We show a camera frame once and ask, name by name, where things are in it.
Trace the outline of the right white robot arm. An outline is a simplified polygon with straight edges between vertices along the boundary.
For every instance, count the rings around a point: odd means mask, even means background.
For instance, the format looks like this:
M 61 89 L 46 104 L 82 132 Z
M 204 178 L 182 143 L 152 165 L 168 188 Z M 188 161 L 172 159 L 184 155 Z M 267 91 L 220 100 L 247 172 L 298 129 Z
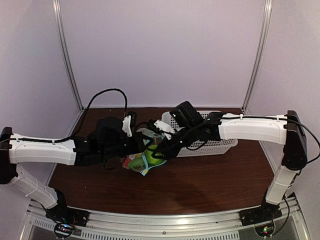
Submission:
M 224 112 L 210 112 L 207 117 L 184 101 L 169 113 L 179 126 L 157 120 L 154 126 L 165 138 L 152 157 L 171 160 L 182 148 L 195 142 L 222 140 L 250 140 L 275 143 L 283 146 L 283 156 L 275 176 L 256 210 L 259 220 L 268 220 L 275 212 L 298 173 L 307 165 L 307 139 L 298 114 L 289 110 L 285 115 L 254 116 Z

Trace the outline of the green toy cucumber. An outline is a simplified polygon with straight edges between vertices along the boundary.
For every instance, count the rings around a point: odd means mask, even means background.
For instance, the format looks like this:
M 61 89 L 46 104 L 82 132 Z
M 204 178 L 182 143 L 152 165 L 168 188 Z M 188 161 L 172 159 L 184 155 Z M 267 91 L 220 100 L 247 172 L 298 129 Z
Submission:
M 142 171 L 146 168 L 145 162 L 142 158 L 132 159 L 127 165 L 126 168 L 133 171 Z

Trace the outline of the clear zip top bag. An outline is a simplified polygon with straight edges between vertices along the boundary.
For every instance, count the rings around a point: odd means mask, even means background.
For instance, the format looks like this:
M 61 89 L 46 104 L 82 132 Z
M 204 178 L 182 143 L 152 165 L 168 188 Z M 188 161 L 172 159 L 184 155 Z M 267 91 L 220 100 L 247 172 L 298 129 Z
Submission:
M 149 146 L 150 149 L 155 149 L 165 138 L 163 134 L 157 134 L 147 128 L 140 128 L 137 130 L 143 135 L 152 138 L 152 144 Z M 127 170 L 139 172 L 145 176 L 150 169 L 164 165 L 167 160 L 152 157 L 152 151 L 145 150 L 142 153 L 136 153 L 128 155 L 122 162 L 122 167 Z

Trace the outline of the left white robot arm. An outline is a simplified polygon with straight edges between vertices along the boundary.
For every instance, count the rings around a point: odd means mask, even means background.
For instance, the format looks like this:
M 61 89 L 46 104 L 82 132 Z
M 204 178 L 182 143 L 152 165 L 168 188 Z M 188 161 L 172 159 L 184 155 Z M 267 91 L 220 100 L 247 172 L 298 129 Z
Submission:
M 17 186 L 61 222 L 67 222 L 72 218 L 72 211 L 64 194 L 39 182 L 24 170 L 21 163 L 88 167 L 105 163 L 109 158 L 142 153 L 151 143 L 152 138 L 132 131 L 130 116 L 124 120 L 116 117 L 101 119 L 95 131 L 87 137 L 30 138 L 5 127 L 0 134 L 0 183 Z

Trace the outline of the green toy apple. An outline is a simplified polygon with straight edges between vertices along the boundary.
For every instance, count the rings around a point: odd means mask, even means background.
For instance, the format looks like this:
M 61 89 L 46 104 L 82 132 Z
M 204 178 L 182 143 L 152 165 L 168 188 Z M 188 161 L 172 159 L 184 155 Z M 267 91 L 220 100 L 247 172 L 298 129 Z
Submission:
M 152 157 L 152 151 L 149 151 L 149 150 L 146 150 L 144 152 L 144 155 L 146 157 L 146 160 L 147 160 L 147 163 L 149 166 L 158 166 L 158 165 L 161 165 L 161 164 L 164 164 L 165 163 L 165 160 L 163 159 L 160 159 L 160 158 L 154 158 Z

